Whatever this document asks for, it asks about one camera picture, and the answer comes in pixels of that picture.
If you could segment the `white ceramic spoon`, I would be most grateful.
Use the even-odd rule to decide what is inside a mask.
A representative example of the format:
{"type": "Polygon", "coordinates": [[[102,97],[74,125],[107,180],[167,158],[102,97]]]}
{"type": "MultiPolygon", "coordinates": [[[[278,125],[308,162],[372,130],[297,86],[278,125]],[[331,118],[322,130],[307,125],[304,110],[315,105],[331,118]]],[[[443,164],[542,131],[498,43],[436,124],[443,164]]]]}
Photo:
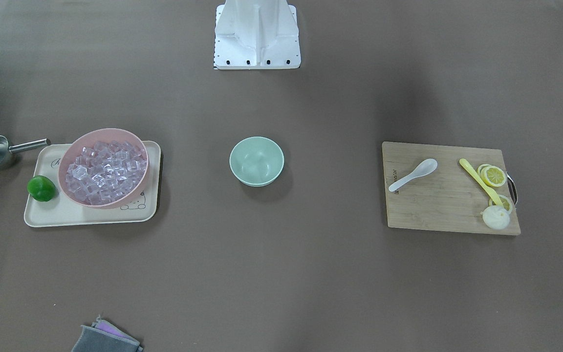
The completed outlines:
{"type": "Polygon", "coordinates": [[[396,180],[392,185],[389,185],[388,191],[395,192],[400,189],[400,187],[404,186],[406,183],[412,181],[413,179],[428,176],[429,174],[436,171],[437,167],[438,162],[436,159],[425,159],[420,164],[418,164],[411,173],[396,180]]]}

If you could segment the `yellow plastic spoon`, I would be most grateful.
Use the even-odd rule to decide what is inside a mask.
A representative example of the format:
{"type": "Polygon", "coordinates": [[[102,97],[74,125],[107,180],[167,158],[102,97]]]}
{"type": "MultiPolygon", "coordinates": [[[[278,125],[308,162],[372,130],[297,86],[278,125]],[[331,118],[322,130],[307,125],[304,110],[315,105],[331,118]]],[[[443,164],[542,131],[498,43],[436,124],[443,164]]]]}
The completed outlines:
{"type": "Polygon", "coordinates": [[[471,178],[473,178],[476,181],[476,183],[480,185],[480,187],[486,192],[489,198],[492,199],[494,205],[499,205],[499,206],[503,205],[502,200],[499,197],[498,193],[494,189],[492,189],[489,185],[487,185],[485,182],[483,182],[482,178],[479,176],[478,173],[476,173],[476,170],[471,166],[471,163],[467,159],[460,158],[458,163],[460,164],[462,169],[464,169],[467,172],[467,174],[469,174],[469,176],[471,176],[471,178]]]}

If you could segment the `mint green bowl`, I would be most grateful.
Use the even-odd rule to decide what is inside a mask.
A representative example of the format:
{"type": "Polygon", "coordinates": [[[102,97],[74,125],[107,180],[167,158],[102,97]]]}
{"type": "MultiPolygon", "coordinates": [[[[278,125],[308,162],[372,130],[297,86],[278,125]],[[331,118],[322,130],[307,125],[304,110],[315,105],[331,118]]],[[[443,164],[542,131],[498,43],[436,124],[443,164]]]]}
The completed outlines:
{"type": "Polygon", "coordinates": [[[270,138],[252,136],[237,143],[229,156],[230,170],[244,185],[263,187],[279,178],[284,153],[270,138]]]}

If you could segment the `pink bowl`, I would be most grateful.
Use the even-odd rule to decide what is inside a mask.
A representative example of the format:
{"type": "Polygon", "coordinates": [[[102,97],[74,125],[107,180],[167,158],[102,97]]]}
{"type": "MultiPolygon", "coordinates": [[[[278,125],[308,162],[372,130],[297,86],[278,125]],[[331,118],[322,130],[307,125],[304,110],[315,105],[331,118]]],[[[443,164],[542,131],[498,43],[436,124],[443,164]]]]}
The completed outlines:
{"type": "Polygon", "coordinates": [[[117,209],[136,198],[151,174],[147,147],[123,129],[99,129],[75,140],[61,158],[65,196],[92,209],[117,209]]]}

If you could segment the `clear ice cubes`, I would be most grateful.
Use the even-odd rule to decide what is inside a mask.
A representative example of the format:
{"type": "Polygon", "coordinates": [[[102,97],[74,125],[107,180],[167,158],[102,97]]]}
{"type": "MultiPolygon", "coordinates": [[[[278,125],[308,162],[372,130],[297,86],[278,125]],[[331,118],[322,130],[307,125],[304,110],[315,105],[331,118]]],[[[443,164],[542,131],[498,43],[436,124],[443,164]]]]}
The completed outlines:
{"type": "Polygon", "coordinates": [[[129,142],[96,142],[67,165],[65,190],[86,205],[121,200],[138,186],[148,168],[147,152],[129,142]]]}

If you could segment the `lemon slice upper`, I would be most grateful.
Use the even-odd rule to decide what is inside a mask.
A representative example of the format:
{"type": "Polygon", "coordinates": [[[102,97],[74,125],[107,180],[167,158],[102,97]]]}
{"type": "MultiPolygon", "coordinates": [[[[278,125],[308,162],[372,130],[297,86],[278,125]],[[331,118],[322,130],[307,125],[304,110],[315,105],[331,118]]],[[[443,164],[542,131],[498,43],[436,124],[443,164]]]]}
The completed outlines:
{"type": "Polygon", "coordinates": [[[477,174],[482,179],[483,183],[489,187],[501,187],[507,181],[507,175],[503,169],[489,163],[483,163],[476,169],[477,174]]]}

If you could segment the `bamboo cutting board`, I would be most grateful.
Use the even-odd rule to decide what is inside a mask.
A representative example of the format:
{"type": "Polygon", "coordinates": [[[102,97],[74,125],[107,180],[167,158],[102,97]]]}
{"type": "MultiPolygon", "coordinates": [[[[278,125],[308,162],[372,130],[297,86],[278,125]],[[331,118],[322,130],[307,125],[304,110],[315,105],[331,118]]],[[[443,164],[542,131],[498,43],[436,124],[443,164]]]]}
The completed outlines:
{"type": "Polygon", "coordinates": [[[427,158],[436,160],[436,171],[411,180],[396,192],[385,192],[389,227],[508,236],[521,233],[515,212],[505,229],[491,229],[483,223],[481,213],[488,206],[489,196],[459,163],[464,158],[474,169],[489,163],[506,170],[501,150],[384,142],[385,187],[407,176],[427,158]]]}

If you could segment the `grey purple folded cloth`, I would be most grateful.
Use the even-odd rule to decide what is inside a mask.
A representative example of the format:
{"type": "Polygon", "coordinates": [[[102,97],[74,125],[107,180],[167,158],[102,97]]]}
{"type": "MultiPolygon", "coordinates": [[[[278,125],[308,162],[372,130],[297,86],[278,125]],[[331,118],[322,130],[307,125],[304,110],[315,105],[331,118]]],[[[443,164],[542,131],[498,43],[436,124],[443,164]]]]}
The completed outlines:
{"type": "Polygon", "coordinates": [[[140,341],[107,319],[98,316],[91,325],[81,326],[81,335],[72,352],[142,352],[140,341]]]}

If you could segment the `cream rectangular tray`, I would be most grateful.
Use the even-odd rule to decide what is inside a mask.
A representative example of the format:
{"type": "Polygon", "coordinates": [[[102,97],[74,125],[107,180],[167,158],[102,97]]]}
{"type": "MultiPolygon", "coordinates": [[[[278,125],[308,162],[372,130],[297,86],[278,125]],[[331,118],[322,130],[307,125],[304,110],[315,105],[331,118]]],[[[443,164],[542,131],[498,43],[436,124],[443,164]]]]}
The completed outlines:
{"type": "Polygon", "coordinates": [[[67,198],[59,185],[57,196],[48,202],[27,198],[24,222],[30,227],[91,225],[100,223],[145,222],[156,213],[161,179],[161,148],[152,141],[143,142],[152,163],[150,179],[136,198],[116,209],[90,209],[67,198]]]}

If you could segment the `green lime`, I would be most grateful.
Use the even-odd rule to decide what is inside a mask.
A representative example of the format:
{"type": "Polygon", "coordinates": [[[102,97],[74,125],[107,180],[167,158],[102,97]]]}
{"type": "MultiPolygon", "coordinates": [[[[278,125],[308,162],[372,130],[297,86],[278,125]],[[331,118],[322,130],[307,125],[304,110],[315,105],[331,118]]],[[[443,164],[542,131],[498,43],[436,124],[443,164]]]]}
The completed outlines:
{"type": "Polygon", "coordinates": [[[32,177],[28,181],[26,189],[29,195],[38,202],[49,202],[58,195],[55,183],[43,175],[32,177]]]}

